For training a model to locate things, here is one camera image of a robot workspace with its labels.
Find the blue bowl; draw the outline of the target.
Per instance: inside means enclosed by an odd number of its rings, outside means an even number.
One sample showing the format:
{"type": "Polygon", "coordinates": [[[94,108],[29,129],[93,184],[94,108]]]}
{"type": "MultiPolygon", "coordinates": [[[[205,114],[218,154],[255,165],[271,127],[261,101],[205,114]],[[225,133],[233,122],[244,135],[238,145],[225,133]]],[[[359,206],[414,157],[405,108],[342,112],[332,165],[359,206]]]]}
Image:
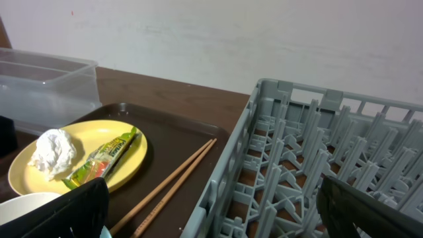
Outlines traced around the blue bowl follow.
{"type": "Polygon", "coordinates": [[[101,230],[99,238],[112,238],[109,230],[104,226],[101,230]]]}

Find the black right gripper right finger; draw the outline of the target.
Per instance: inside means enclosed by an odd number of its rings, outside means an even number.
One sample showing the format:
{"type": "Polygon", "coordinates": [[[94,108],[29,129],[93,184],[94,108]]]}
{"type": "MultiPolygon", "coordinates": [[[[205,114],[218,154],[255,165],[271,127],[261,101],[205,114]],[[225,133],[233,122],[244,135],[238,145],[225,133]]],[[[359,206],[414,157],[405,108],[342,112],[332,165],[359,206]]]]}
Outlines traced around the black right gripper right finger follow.
{"type": "Polygon", "coordinates": [[[330,237],[422,238],[422,223],[334,177],[326,177],[317,193],[318,213],[330,237]]]}

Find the white cup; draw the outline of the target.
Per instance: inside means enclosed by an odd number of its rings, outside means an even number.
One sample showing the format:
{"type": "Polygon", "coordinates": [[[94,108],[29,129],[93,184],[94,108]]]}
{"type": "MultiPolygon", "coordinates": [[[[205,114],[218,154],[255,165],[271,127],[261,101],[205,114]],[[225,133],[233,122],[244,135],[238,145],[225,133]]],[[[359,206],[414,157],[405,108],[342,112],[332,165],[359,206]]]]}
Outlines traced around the white cup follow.
{"type": "Polygon", "coordinates": [[[0,206],[1,225],[13,221],[58,197],[60,197],[60,194],[54,192],[37,192],[7,200],[0,206]]]}

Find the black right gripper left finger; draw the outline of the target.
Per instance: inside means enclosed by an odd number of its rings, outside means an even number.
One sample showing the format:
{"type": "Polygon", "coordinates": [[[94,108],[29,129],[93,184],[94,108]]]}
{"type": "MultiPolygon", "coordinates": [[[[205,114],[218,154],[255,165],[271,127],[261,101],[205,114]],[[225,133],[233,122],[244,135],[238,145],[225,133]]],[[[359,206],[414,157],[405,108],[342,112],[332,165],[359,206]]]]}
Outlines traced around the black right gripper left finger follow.
{"type": "Polygon", "coordinates": [[[2,237],[100,237],[109,191],[95,178],[1,226],[2,237]]]}

